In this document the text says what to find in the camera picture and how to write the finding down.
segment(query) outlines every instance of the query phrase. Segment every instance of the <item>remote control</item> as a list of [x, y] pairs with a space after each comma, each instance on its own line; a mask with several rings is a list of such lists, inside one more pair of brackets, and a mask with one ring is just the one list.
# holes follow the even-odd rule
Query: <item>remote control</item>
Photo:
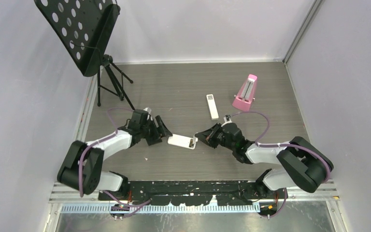
[[196, 137], [189, 138], [178, 134], [173, 134], [167, 140], [170, 145], [180, 146], [191, 150], [194, 150], [196, 148], [197, 141], [198, 138]]
[[214, 95], [208, 94], [207, 95], [207, 102], [208, 102], [208, 108], [210, 109], [211, 114], [211, 120], [217, 120], [218, 119], [218, 112], [217, 112], [217, 106], [215, 105]]

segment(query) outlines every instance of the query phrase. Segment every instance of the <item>metal floor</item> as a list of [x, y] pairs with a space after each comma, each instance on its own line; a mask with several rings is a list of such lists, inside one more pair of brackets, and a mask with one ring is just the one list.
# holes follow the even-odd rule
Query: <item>metal floor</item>
[[[261, 142], [284, 142], [297, 135], [307, 138], [288, 74], [281, 62], [118, 67], [134, 80], [134, 84], [124, 81], [124, 89], [134, 106], [140, 109], [151, 107], [152, 115], [160, 115], [172, 133], [192, 137], [215, 123], [210, 118], [207, 94], [214, 94], [221, 120], [225, 114], [237, 112], [231, 106], [234, 94], [251, 73], [258, 76], [256, 101], [251, 109], [266, 114], [271, 120], [271, 128]], [[116, 76], [120, 79], [119, 73], [116, 72]], [[113, 89], [106, 72], [103, 72], [101, 83]], [[93, 106], [86, 141], [113, 132], [107, 109], [129, 108], [127, 101], [120, 101], [105, 90], [100, 99], [101, 107]], [[113, 115], [118, 125], [124, 125], [131, 117], [126, 111], [115, 111]], [[233, 121], [251, 140], [266, 127], [266, 120], [255, 114], [236, 116]], [[271, 167], [268, 164], [241, 164], [223, 147], [212, 149], [198, 142], [195, 150], [189, 150], [168, 145], [167, 139], [150, 147], [146, 141], [141, 141], [111, 156], [103, 165], [105, 171], [118, 172], [131, 180], [254, 180]]]
[[61, 214], [57, 232], [334, 232], [325, 202], [287, 202], [267, 220], [255, 213], [142, 214], [114, 221], [107, 214]]

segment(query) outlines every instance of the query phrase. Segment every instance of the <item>white remote control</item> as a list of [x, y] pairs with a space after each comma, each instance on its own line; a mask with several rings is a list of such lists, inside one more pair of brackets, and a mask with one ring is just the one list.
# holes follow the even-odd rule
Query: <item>white remote control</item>
[[207, 102], [208, 102], [208, 108], [210, 109], [211, 120], [217, 120], [218, 112], [217, 112], [217, 106], [215, 105], [213, 94], [207, 95]]

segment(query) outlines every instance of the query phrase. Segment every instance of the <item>black music stand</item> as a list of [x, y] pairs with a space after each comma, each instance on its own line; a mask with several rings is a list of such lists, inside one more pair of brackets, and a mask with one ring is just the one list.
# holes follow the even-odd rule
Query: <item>black music stand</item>
[[[123, 89], [123, 77], [133, 81], [122, 72], [110, 55], [104, 54], [112, 34], [120, 7], [112, 0], [35, 0], [36, 6], [56, 32], [74, 63], [83, 76], [97, 74], [98, 103], [100, 106], [100, 88], [103, 88], [120, 100], [125, 97], [130, 107], [134, 106]], [[122, 84], [114, 75], [112, 65], [121, 73]], [[100, 66], [106, 70], [116, 93], [100, 84]]]

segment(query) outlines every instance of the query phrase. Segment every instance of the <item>metal rod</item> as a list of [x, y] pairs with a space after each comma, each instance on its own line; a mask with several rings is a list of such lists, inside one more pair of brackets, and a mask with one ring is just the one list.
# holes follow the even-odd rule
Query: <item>metal rod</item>
[[116, 89], [116, 91], [118, 91], [118, 89], [120, 89], [123, 93], [123, 96], [126, 98], [128, 104], [130, 105], [130, 107], [132, 108], [132, 110], [135, 110], [133, 104], [131, 103], [130, 99], [128, 98], [126, 92], [124, 91], [124, 89], [122, 88], [122, 86], [120, 85], [119, 81], [117, 80], [116, 76], [114, 75], [112, 69], [110, 68], [110, 66], [105, 66], [104, 67], [107, 74], [109, 75], [110, 77], [110, 80], [112, 81], [112, 84], [114, 86], [114, 88]]
[[292, 41], [291, 46], [288, 49], [288, 52], [285, 55], [285, 58], [283, 59], [284, 64], [287, 64], [289, 59], [292, 57], [292, 54], [294, 53], [295, 49], [297, 48], [300, 40], [302, 39], [303, 35], [305, 34], [306, 30], [308, 29], [309, 25], [311, 24], [313, 18], [315, 17], [316, 13], [318, 12], [319, 8], [322, 5], [322, 2], [324, 0], [314, 0], [314, 3], [312, 4], [308, 14], [306, 15], [297, 35], [295, 36], [294, 40]]
[[120, 68], [118, 68], [115, 64], [113, 64], [112, 62], [110, 63], [115, 69], [117, 69], [119, 71], [119, 73], [122, 74], [122, 76], [124, 76], [129, 82], [130, 84], [133, 84], [133, 80], [131, 80], [123, 71], [121, 71]]
[[244, 90], [241, 93], [240, 98], [244, 100], [248, 100], [253, 86], [254, 86], [254, 82], [252, 82], [251, 80], [248, 80], [247, 83], [245, 83]]
[[99, 67], [99, 71], [97, 72], [97, 106], [101, 106], [101, 103], [100, 103], [100, 67]]
[[104, 86], [100, 86], [100, 87], [101, 87], [102, 89], [104, 89], [104, 90], [106, 90], [106, 91], [108, 91], [108, 92], [110, 92], [110, 93], [112, 93], [112, 94], [114, 94], [114, 95], [120, 97], [117, 93], [111, 91], [110, 89], [108, 89], [108, 88], [106, 88], [106, 87], [104, 87]]

